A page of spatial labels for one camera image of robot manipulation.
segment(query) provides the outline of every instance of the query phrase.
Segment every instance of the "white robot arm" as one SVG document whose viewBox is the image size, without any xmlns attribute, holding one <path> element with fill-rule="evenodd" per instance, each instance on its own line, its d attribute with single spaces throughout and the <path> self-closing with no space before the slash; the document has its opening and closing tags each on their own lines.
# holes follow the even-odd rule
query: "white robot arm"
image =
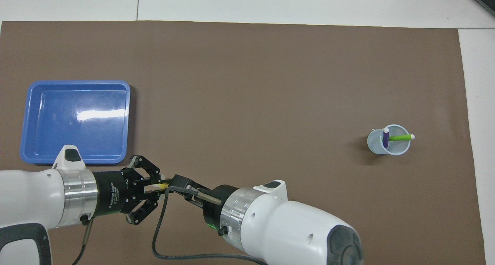
<svg viewBox="0 0 495 265">
<path fill-rule="evenodd" d="M 149 177 L 134 168 L 144 168 Z M 153 184 L 168 189 L 144 191 Z M 91 172 L 77 148 L 66 145 L 51 169 L 0 171 L 0 210 L 9 210 L 0 216 L 0 265 L 51 265 L 48 229 L 86 225 L 95 216 L 115 212 L 139 224 L 170 190 L 201 207 L 206 223 L 225 241 L 269 265 L 364 262 L 357 232 L 332 214 L 288 201 L 282 180 L 211 190 L 180 175 L 162 180 L 159 168 L 142 156 L 119 171 Z"/>
</svg>

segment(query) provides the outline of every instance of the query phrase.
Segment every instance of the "marker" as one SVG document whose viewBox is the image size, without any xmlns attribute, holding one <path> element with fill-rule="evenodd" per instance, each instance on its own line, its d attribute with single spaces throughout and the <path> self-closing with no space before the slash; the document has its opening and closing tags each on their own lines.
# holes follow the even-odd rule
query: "marker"
<svg viewBox="0 0 495 265">
<path fill-rule="evenodd" d="M 389 128 L 383 129 L 383 137 L 382 137 L 382 142 L 383 142 L 383 147 L 389 147 L 389 134 L 390 130 Z"/>
<path fill-rule="evenodd" d="M 414 138 L 414 135 L 391 136 L 389 137 L 389 141 L 408 141 L 413 140 Z"/>
</svg>

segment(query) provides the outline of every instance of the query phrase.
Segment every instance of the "pen holder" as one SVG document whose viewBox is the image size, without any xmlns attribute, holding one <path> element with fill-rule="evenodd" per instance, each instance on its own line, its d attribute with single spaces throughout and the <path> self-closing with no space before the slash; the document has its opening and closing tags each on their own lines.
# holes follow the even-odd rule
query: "pen holder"
<svg viewBox="0 0 495 265">
<path fill-rule="evenodd" d="M 409 132 L 400 125 L 391 124 L 383 129 L 373 130 L 368 135 L 368 147 L 369 149 L 378 155 L 391 154 L 393 156 L 399 156 L 407 152 L 411 145 L 411 140 L 400 140 L 389 142 L 387 148 L 384 147 L 382 142 L 383 130 L 389 129 L 390 136 L 402 136 L 408 135 Z"/>
</svg>

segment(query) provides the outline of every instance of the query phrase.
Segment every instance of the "silver metal ring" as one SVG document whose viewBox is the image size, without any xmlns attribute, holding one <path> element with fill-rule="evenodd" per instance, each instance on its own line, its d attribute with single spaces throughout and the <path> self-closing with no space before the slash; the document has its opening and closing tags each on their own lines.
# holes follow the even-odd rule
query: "silver metal ring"
<svg viewBox="0 0 495 265">
<path fill-rule="evenodd" d="M 240 188 L 234 191 L 223 205 L 220 227 L 227 226 L 228 228 L 228 233 L 223 238 L 241 251 L 244 251 L 241 243 L 242 219 L 251 203 L 263 194 L 265 193 L 253 188 Z"/>
<path fill-rule="evenodd" d="M 62 176 L 65 202 L 63 214 L 57 227 L 80 223 L 79 219 L 86 214 L 90 219 L 96 209 L 98 188 L 96 179 L 90 170 L 57 169 Z"/>
</svg>

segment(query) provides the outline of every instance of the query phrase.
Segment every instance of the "plastic tray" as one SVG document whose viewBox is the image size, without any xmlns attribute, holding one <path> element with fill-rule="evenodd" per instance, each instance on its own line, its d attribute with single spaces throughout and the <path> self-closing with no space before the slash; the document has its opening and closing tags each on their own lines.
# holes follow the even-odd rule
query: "plastic tray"
<svg viewBox="0 0 495 265">
<path fill-rule="evenodd" d="M 88 164 L 118 163 L 127 152 L 129 84 L 120 80 L 38 81 L 28 90 L 20 154 L 53 163 L 66 144 Z"/>
</svg>

